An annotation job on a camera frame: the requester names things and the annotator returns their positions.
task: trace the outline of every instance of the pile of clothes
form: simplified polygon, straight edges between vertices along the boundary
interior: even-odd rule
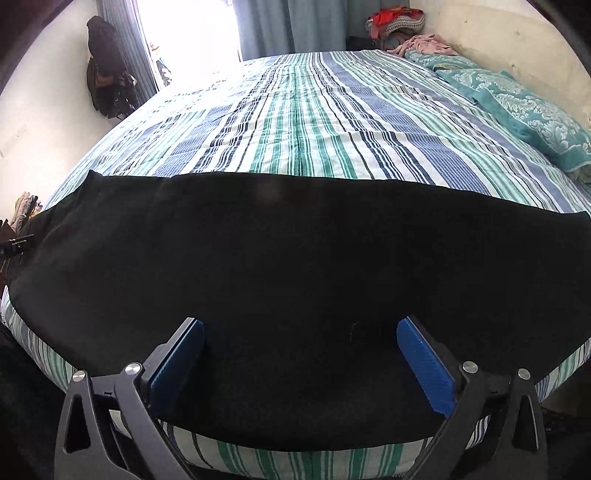
[[[397,46],[420,32],[425,26],[425,13],[416,8],[382,8],[367,20],[365,28],[373,40]]]
[[[42,208],[43,205],[39,203],[36,195],[24,192],[14,204],[14,215],[12,216],[12,220],[6,220],[6,224],[18,234],[26,223],[38,214]]]

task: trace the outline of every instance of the backpack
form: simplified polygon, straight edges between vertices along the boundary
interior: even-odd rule
[[[124,119],[139,108],[137,81],[128,73],[113,25],[95,15],[86,24],[90,61],[86,84],[92,103],[108,118]]]

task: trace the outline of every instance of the metal screw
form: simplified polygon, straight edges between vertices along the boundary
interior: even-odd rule
[[[135,375],[140,370],[142,370],[142,366],[137,362],[133,362],[125,367],[125,373],[128,375]]]
[[[86,374],[82,370],[78,370],[77,372],[72,375],[72,380],[74,382],[79,382],[80,380],[84,380]]]
[[[519,375],[519,378],[522,378],[523,380],[529,380],[531,378],[531,374],[525,368],[520,368],[517,371],[517,375]]]
[[[476,365],[474,362],[464,362],[462,364],[462,368],[464,369],[464,372],[466,372],[467,374],[475,374],[476,372],[478,372],[478,365]]]

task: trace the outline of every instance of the pillow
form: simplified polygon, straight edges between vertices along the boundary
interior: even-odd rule
[[[442,79],[491,113],[517,138],[548,155],[571,177],[591,165],[591,137],[569,114],[517,83],[507,72],[439,70]]]
[[[416,50],[407,50],[404,58],[411,60],[423,67],[433,70],[460,70],[477,69],[478,65],[461,55],[442,55],[440,53],[419,53]]]

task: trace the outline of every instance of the pink cloth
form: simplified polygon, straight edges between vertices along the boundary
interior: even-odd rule
[[[400,57],[404,57],[407,50],[416,50],[419,53],[441,53],[443,55],[458,55],[458,53],[451,48],[443,39],[434,33],[433,35],[415,35],[410,40],[407,40],[402,45],[396,47],[395,50],[388,50],[388,53],[394,53]]]

